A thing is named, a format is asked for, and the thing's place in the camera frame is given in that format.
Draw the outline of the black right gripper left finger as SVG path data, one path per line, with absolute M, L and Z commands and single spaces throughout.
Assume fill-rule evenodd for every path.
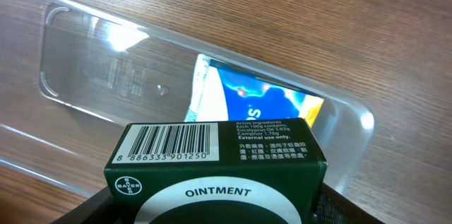
M 84 201 L 51 224 L 113 223 L 112 195 L 108 187 Z

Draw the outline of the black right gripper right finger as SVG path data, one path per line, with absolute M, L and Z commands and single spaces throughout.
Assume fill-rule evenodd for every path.
M 342 194 L 323 183 L 314 211 L 317 224 L 383 224 Z

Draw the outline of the dark green ointment box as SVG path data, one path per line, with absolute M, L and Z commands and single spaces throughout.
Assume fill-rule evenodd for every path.
M 300 118 L 135 123 L 104 175 L 123 223 L 312 223 L 327 167 Z

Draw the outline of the blue VapoDrops box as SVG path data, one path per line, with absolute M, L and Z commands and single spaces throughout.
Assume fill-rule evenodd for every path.
M 252 71 L 215 61 L 227 103 L 228 120 L 303 118 L 312 126 L 324 99 Z

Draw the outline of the white and blue medicine box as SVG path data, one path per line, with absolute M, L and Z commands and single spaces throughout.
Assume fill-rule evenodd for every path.
M 228 111 L 225 93 L 218 69 L 213 59 L 199 54 L 194 67 L 191 102 L 185 122 L 227 121 Z

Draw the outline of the clear plastic container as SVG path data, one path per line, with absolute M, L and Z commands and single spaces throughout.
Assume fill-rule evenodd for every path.
M 1 164 L 89 197 L 132 122 L 184 122 L 199 54 L 324 99 L 311 129 L 343 193 L 375 121 L 358 97 L 74 0 L 1 0 Z

